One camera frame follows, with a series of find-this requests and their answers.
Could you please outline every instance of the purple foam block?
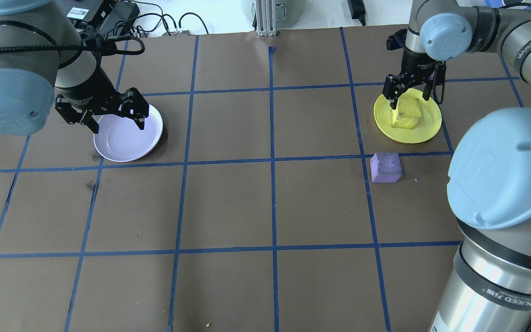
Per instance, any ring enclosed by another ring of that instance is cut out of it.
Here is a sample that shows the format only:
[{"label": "purple foam block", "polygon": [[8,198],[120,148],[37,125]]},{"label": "purple foam block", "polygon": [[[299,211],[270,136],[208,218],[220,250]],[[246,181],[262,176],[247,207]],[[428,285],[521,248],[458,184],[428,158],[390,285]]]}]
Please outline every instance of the purple foam block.
[{"label": "purple foam block", "polygon": [[370,166],[374,183],[395,183],[403,175],[398,153],[375,153]]}]

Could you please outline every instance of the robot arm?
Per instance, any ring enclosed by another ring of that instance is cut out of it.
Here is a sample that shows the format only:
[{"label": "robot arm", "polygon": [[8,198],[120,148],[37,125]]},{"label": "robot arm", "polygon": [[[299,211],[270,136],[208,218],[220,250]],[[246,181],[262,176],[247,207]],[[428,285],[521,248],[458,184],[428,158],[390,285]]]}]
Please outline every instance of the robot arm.
[{"label": "robot arm", "polygon": [[[53,0],[0,0],[0,134],[40,130],[53,101],[67,123],[86,125],[94,133],[99,126],[92,116],[104,114],[133,119],[144,129],[148,103],[135,88],[116,91],[99,57],[87,51],[109,49],[84,46],[87,37],[76,32]],[[30,47],[35,51],[26,51]],[[53,87],[61,93],[56,98]]]},{"label": "robot arm", "polygon": [[424,99],[445,83],[445,62],[465,52],[503,54],[531,84],[531,10],[461,7],[456,0],[414,0],[409,28],[390,36],[389,50],[403,48],[399,75],[386,77],[383,95],[398,98],[425,84]]}]

